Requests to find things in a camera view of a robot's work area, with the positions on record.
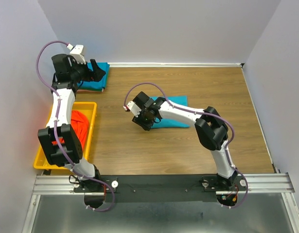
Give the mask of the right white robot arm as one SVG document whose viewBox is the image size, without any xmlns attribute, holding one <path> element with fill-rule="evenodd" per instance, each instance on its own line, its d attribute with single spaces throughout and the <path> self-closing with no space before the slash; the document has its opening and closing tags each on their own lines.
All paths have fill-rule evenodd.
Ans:
<svg viewBox="0 0 299 233">
<path fill-rule="evenodd" d="M 228 124 L 215 108 L 194 109 L 165 97 L 154 100 L 144 92 L 138 93 L 126 108 L 134 115 L 132 121 L 146 131 L 151 130 L 157 119 L 171 119 L 194 127 L 200 144 L 213 156 L 217 170 L 216 185 L 223 190 L 235 185 L 237 171 L 228 148 Z"/>
</svg>

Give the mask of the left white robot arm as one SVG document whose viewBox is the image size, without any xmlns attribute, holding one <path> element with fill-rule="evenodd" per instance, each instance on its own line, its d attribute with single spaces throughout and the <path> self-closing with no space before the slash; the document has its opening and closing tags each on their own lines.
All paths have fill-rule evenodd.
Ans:
<svg viewBox="0 0 299 233">
<path fill-rule="evenodd" d="M 106 74 L 91 59 L 78 63 L 74 55 L 57 54 L 52 57 L 55 73 L 51 85 L 53 107 L 49 121 L 37 136 L 50 165 L 64 167 L 76 174 L 76 184 L 91 192 L 105 189 L 97 167 L 83 156 L 83 147 L 71 124 L 72 107 L 78 83 L 100 81 Z"/>
</svg>

